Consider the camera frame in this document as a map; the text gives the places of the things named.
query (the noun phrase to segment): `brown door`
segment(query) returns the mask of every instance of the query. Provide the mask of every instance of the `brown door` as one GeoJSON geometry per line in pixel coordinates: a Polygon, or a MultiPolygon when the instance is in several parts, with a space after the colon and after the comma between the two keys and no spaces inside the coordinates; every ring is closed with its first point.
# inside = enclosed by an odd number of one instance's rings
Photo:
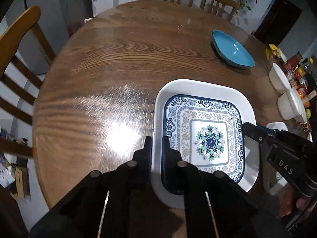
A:
{"type": "Polygon", "coordinates": [[[266,45],[278,46],[301,13],[302,11],[288,0],[275,0],[254,36],[266,45]]]}

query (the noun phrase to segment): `round table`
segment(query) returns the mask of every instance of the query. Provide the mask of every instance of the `round table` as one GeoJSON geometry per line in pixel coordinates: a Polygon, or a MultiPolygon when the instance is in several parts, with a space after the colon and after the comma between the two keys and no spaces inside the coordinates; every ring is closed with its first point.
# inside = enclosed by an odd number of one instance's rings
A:
{"type": "Polygon", "coordinates": [[[86,23],[57,55],[36,100],[34,159],[48,206],[91,170],[114,170],[143,147],[153,135],[156,95],[172,80],[235,88],[258,124],[281,121],[265,49],[221,17],[170,2],[121,4],[86,23]],[[210,45],[214,29],[238,40],[255,67],[227,66],[210,45]]]}

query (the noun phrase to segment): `white tray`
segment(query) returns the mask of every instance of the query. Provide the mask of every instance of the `white tray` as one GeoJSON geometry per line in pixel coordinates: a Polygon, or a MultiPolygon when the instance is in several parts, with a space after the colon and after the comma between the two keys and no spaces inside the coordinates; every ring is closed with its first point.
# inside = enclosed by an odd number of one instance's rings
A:
{"type": "Polygon", "coordinates": [[[249,191],[259,172],[259,146],[248,137],[242,139],[245,122],[256,124],[254,112],[235,89],[193,80],[162,87],[155,102],[151,174],[158,198],[167,206],[184,208],[183,196],[168,192],[161,181],[163,132],[183,160],[202,171],[224,171],[249,191]]]}

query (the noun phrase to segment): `human hand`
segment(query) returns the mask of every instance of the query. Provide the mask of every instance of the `human hand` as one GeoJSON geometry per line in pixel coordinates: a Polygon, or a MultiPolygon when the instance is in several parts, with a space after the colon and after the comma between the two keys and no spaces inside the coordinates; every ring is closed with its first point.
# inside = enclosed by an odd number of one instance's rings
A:
{"type": "MultiPolygon", "coordinates": [[[[289,184],[287,184],[285,186],[285,194],[283,196],[283,200],[282,203],[280,205],[280,216],[285,216],[285,215],[289,215],[292,210],[293,207],[295,205],[295,201],[296,201],[296,193],[295,190],[292,188],[292,186],[290,186],[289,184]]],[[[310,198],[299,198],[296,201],[296,207],[299,210],[304,211],[306,209],[306,207],[308,206],[308,204],[310,203],[311,199],[310,198]]],[[[314,203],[310,208],[308,208],[306,210],[306,212],[309,214],[310,212],[312,212],[312,210],[314,209],[314,206],[316,205],[316,203],[314,203]]]]}

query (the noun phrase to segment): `blue bowl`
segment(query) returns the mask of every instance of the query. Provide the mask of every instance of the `blue bowl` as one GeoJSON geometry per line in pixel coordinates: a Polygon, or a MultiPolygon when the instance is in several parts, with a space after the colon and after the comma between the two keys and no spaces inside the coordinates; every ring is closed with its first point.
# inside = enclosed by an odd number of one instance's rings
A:
{"type": "Polygon", "coordinates": [[[249,52],[237,40],[220,30],[212,32],[212,43],[217,53],[229,65],[247,69],[255,66],[249,52]]]}

